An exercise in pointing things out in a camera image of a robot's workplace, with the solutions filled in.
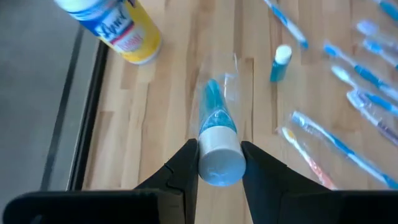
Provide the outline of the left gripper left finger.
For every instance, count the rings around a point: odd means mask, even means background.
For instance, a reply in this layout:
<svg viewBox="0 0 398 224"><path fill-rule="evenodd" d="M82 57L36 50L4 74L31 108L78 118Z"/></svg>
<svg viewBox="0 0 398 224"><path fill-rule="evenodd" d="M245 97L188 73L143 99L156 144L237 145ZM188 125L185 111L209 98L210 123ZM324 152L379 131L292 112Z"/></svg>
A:
<svg viewBox="0 0 398 224"><path fill-rule="evenodd" d="M188 140L131 190L30 192L12 199L4 223L194 223L198 142Z"/></svg>

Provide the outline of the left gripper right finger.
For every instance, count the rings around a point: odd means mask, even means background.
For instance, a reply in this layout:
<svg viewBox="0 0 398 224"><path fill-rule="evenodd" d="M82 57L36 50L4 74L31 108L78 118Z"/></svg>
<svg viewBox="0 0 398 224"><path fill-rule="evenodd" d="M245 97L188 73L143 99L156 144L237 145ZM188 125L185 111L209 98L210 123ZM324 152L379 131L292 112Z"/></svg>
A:
<svg viewBox="0 0 398 224"><path fill-rule="evenodd" d="M251 142L243 141L241 147L244 191L254 223L397 224L396 191L330 190Z"/></svg>

